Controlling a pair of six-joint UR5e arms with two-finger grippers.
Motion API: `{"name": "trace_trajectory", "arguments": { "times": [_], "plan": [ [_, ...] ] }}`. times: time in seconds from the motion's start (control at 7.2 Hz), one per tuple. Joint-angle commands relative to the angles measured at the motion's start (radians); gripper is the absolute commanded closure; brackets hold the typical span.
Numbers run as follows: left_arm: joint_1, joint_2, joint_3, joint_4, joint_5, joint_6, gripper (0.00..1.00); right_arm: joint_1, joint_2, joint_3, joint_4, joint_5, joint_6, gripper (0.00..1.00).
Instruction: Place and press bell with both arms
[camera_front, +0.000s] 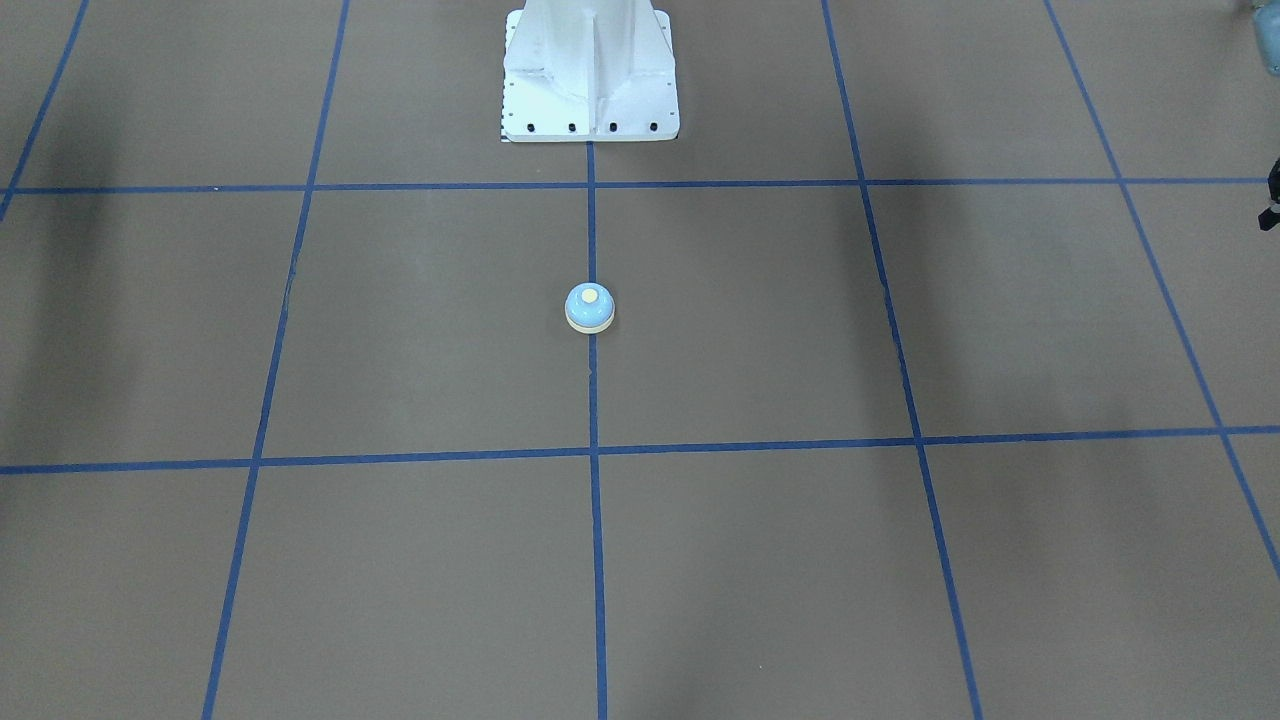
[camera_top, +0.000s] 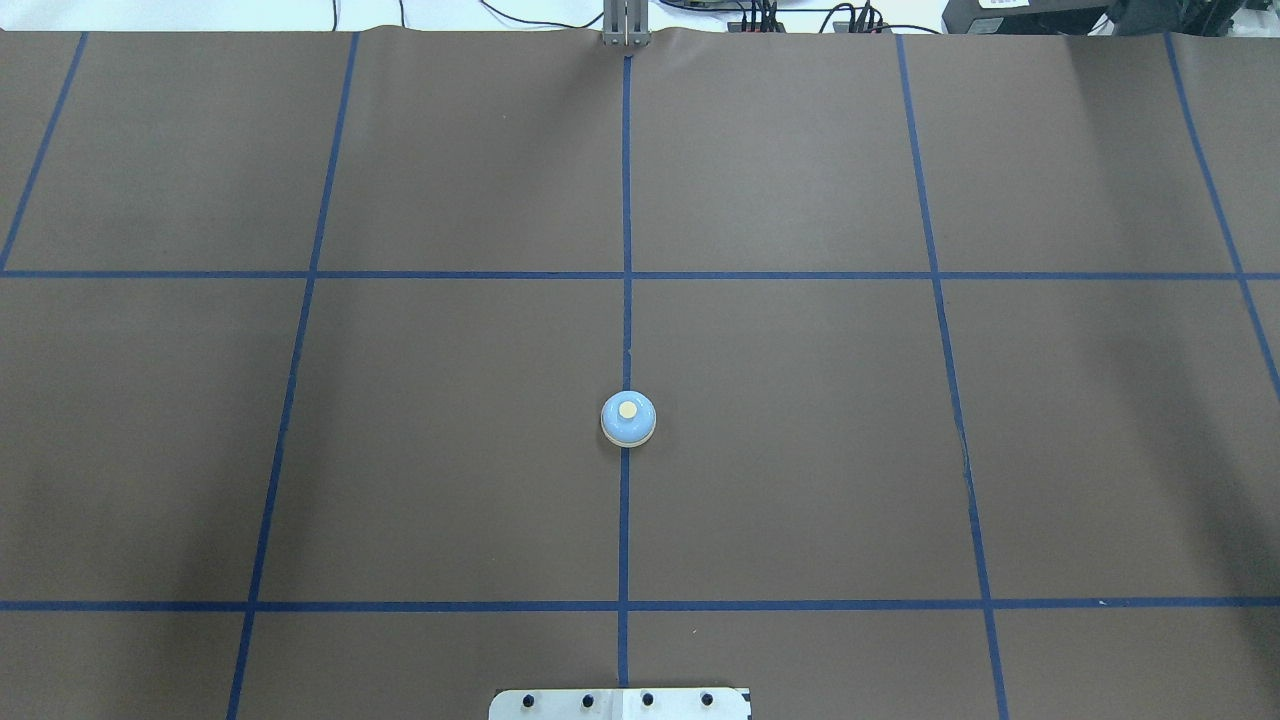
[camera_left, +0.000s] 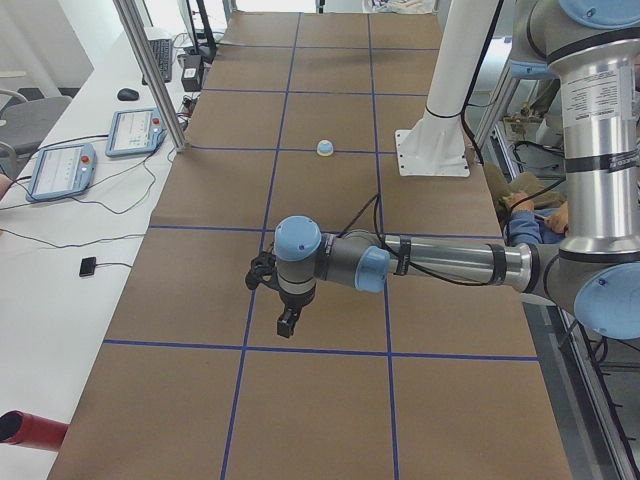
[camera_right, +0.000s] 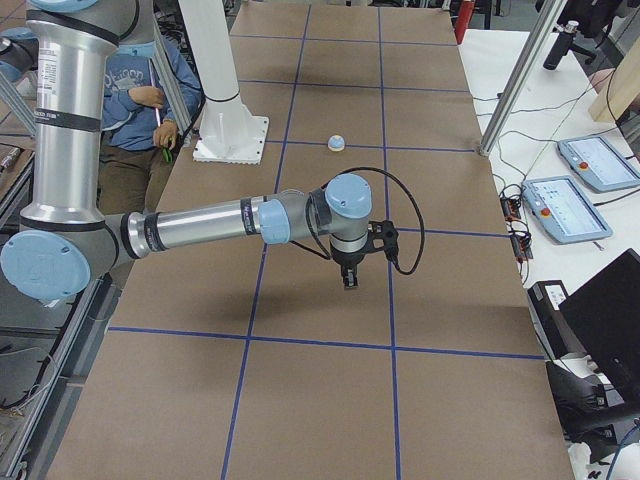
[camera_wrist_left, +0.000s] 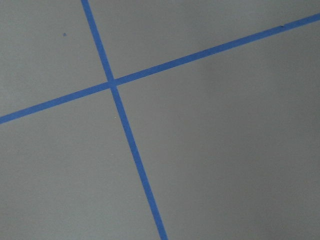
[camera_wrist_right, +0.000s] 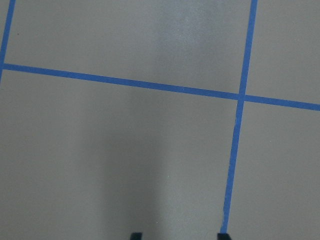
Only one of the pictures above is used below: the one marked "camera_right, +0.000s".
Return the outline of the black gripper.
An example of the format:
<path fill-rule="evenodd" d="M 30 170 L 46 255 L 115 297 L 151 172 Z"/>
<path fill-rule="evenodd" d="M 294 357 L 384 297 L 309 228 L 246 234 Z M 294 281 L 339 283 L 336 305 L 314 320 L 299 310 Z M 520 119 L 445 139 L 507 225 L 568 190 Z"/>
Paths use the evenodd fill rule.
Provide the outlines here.
<path fill-rule="evenodd" d="M 331 255 L 334 262 L 340 266 L 344 289 L 349 290 L 351 288 L 357 288 L 357 266 L 364 260 L 365 254 L 360 252 L 343 252 L 332 249 Z"/>

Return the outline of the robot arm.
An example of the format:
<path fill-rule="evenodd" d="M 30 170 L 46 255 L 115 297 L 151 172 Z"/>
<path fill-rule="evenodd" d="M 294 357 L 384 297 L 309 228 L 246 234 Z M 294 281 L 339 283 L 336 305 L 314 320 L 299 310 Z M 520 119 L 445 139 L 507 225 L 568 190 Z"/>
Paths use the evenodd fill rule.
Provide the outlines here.
<path fill-rule="evenodd" d="M 156 33 L 149 1 L 32 1 L 29 36 L 38 44 L 31 202 L 20 229 L 1 250 L 6 280 L 22 294 L 54 301 L 153 252 L 238 236 L 268 244 L 330 238 L 330 258 L 347 287 L 368 253 L 371 189 L 343 172 L 309 192 L 160 212 L 158 204 L 184 130 L 177 89 L 188 114 L 201 118 L 198 158 L 255 163 L 268 121 L 240 98 L 224 12 L 187 11 L 197 63 L 223 77 L 198 76 Z"/>

